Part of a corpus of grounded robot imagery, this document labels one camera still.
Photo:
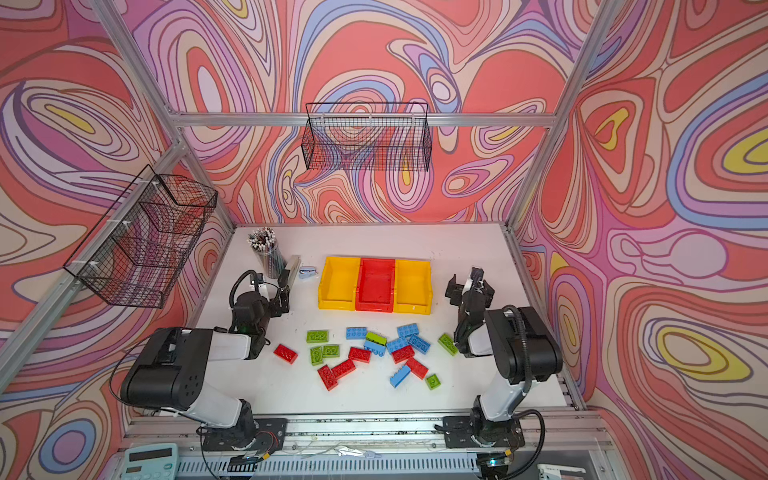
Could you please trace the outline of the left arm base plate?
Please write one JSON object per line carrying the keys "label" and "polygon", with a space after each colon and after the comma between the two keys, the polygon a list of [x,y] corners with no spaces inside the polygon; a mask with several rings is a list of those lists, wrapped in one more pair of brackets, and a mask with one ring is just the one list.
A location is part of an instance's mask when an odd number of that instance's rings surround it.
{"label": "left arm base plate", "polygon": [[287,425],[287,418],[257,418],[252,426],[243,424],[228,429],[201,426],[197,433],[206,452],[273,453],[283,448]]}

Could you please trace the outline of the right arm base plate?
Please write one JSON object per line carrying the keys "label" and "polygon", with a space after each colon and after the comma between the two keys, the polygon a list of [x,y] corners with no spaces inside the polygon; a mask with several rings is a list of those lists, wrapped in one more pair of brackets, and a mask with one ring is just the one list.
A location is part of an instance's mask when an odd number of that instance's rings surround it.
{"label": "right arm base plate", "polygon": [[511,449],[525,446],[522,427],[516,420],[488,422],[470,416],[445,416],[434,430],[449,449]]}

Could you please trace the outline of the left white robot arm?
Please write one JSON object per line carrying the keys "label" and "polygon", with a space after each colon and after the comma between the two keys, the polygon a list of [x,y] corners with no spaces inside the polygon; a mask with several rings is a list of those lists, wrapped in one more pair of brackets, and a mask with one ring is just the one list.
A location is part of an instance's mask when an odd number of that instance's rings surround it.
{"label": "left white robot arm", "polygon": [[182,416],[200,424],[202,446],[211,451],[279,445],[272,432],[261,432],[251,404],[230,396],[206,380],[214,362],[252,361],[270,344],[272,319],[290,311],[290,292],[301,260],[292,256],[273,285],[263,274],[243,272],[230,289],[227,328],[167,327],[156,330],[123,379],[119,400],[131,407]]}

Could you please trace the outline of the small green brick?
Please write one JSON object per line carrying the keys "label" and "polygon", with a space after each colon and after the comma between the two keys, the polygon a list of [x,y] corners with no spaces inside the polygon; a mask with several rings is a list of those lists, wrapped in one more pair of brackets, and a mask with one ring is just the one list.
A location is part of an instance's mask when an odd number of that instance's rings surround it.
{"label": "small green brick", "polygon": [[428,375],[425,382],[429,390],[435,390],[441,386],[441,381],[437,374]]}

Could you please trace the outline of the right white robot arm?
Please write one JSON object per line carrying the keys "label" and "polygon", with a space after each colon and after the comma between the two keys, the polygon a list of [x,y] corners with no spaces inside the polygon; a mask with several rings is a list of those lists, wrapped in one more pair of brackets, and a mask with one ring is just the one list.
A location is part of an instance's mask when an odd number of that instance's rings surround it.
{"label": "right white robot arm", "polygon": [[476,267],[465,282],[452,277],[446,286],[445,297],[457,308],[457,324],[440,343],[452,355],[491,357],[497,369],[467,416],[443,418],[439,430],[449,448],[522,447],[520,421],[538,414],[524,410],[523,401],[563,368],[561,349],[537,311],[515,305],[493,309],[494,295],[484,270]]}

